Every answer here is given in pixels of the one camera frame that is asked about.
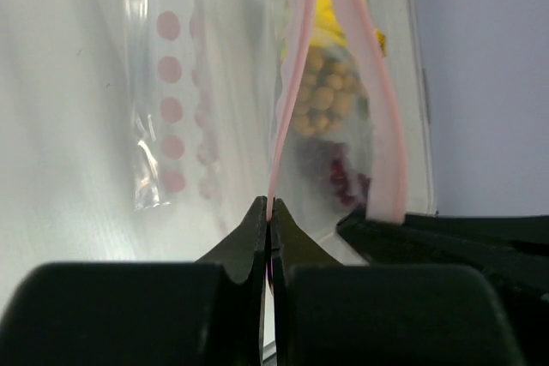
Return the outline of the clear red-dotted zip bag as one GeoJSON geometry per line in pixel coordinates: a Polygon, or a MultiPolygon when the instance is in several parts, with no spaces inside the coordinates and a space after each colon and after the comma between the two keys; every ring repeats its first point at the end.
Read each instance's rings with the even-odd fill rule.
{"type": "Polygon", "coordinates": [[[303,227],[333,225],[359,208],[334,210],[299,171],[298,141],[313,137],[346,143],[371,178],[365,219],[404,220],[404,130],[368,2],[332,2],[369,116],[302,136],[291,121],[316,0],[123,0],[136,209],[181,202],[228,227],[262,196],[303,227]]]}

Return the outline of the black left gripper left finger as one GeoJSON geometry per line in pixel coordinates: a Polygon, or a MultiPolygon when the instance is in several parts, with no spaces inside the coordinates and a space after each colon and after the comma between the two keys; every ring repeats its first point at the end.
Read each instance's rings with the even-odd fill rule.
{"type": "Polygon", "coordinates": [[[4,365],[258,365],[267,201],[195,262],[54,262],[1,320],[4,365]]]}

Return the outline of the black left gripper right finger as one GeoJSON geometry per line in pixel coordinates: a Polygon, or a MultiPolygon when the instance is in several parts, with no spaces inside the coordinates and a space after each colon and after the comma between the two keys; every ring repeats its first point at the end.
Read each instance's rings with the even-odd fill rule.
{"type": "Polygon", "coordinates": [[[272,206],[280,365],[523,365],[489,282],[448,264],[344,266],[272,206]]]}

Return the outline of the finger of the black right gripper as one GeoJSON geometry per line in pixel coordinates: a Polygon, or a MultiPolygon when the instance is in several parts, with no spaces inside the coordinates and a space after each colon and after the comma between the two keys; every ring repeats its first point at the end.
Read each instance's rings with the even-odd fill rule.
{"type": "Polygon", "coordinates": [[[370,263],[467,265],[505,298],[548,308],[547,216],[408,214],[396,225],[367,220],[357,209],[337,224],[336,232],[370,263]]]}

